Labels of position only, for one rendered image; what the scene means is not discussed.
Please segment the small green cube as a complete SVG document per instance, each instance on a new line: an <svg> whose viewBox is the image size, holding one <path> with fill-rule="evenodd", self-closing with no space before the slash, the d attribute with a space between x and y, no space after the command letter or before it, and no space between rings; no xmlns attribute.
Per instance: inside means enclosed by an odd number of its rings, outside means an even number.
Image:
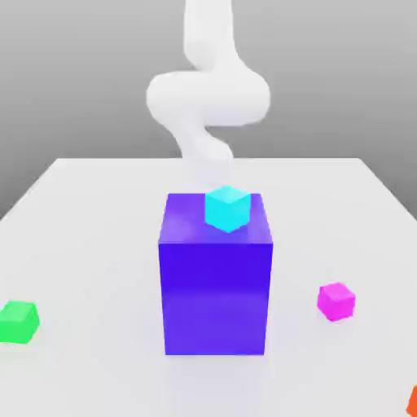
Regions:
<svg viewBox="0 0 417 417"><path fill-rule="evenodd" d="M36 304L8 301L0 310L0 343L27 344L40 325Z"/></svg>

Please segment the small orange cube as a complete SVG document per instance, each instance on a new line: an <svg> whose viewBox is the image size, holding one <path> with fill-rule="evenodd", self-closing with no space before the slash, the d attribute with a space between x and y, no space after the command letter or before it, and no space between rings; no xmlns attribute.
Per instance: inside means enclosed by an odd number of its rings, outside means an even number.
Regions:
<svg viewBox="0 0 417 417"><path fill-rule="evenodd" d="M410 417L417 417L417 385L411 391L410 398L406 407L406 413Z"/></svg>

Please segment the large purple box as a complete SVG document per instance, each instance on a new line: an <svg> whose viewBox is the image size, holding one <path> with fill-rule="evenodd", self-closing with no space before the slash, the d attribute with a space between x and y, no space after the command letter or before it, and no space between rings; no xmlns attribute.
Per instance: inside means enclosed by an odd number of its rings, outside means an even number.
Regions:
<svg viewBox="0 0 417 417"><path fill-rule="evenodd" d="M158 241L165 352L262 355L273 239L260 195L226 233L204 220L204 196L170 193Z"/></svg>

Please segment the small cyan cube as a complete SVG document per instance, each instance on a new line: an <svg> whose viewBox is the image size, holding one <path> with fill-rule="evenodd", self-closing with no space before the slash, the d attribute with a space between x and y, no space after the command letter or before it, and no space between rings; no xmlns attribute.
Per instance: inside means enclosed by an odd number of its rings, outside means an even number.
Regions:
<svg viewBox="0 0 417 417"><path fill-rule="evenodd" d="M231 233L249 223L251 194L223 186L204 196L204 220L215 228Z"/></svg>

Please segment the small magenta cube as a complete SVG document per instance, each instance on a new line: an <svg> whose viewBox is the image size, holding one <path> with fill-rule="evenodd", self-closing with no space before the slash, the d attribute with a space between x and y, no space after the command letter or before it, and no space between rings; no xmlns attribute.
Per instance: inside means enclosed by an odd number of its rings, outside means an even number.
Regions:
<svg viewBox="0 0 417 417"><path fill-rule="evenodd" d="M319 288L317 307L331 322L352 317L355 304L355 294L343 283L329 283Z"/></svg>

